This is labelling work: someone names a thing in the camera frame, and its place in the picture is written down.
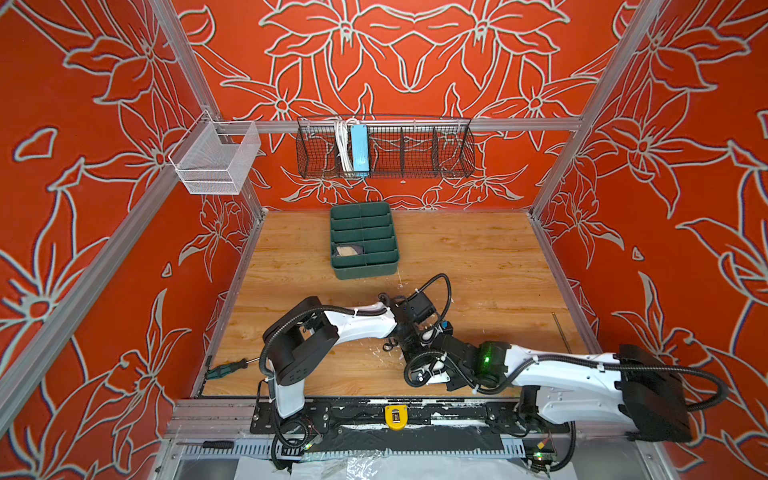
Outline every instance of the wire basket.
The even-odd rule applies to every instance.
[[[338,120],[368,128],[368,170],[345,171],[336,143]],[[468,118],[402,115],[301,117],[296,161],[303,178],[458,178],[475,172],[475,138]],[[352,158],[351,134],[347,151]]]
[[[259,153],[261,139],[255,123],[250,122],[240,143],[218,133],[219,123],[204,111],[169,155],[191,194],[237,195]]]

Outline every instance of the robotic arm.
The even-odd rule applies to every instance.
[[[424,292],[438,278],[445,279],[449,292],[442,313]],[[304,407],[304,379],[335,345],[362,338],[387,338],[387,350],[400,347],[406,360],[403,376],[413,387],[444,383],[448,391],[468,386],[486,395],[522,387],[517,413],[529,428],[542,421],[604,422],[628,432],[630,439],[689,442],[687,413],[727,397],[720,378],[664,365],[636,346],[621,346],[618,353],[565,355],[503,342],[464,343],[445,320],[450,293],[449,279],[441,273],[408,298],[380,294],[370,306],[345,309],[324,306],[316,296],[306,298],[263,335],[260,368],[279,416],[285,419]],[[427,326],[431,316],[437,321]],[[717,393],[687,405],[680,374],[709,379]]]

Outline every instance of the blue power strip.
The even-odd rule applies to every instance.
[[[368,162],[368,126],[351,125],[349,134],[352,136],[352,166],[357,177],[368,177],[371,167]]]

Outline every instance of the wooden table surface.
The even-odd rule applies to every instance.
[[[307,296],[325,304],[369,305],[380,292],[409,295],[437,273],[451,279],[447,315],[454,335],[478,345],[486,340],[566,352],[552,318],[558,317],[574,353],[587,353],[536,237],[523,213],[393,212],[400,249],[399,275],[338,280],[329,261],[329,214],[270,212],[218,349],[213,366],[261,353],[264,330]],[[445,287],[435,282],[429,299],[442,310]],[[469,388],[406,385],[399,349],[384,339],[336,346],[306,379],[308,396],[470,396]],[[204,395],[255,396],[258,365],[210,380]],[[517,389],[504,395],[514,396]]]

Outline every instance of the black wire mesh basket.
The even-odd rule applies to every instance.
[[[336,122],[367,126],[367,170],[343,169]],[[469,118],[404,115],[300,117],[296,160],[303,178],[459,178],[475,172],[475,138]],[[347,153],[353,157],[351,134]]]

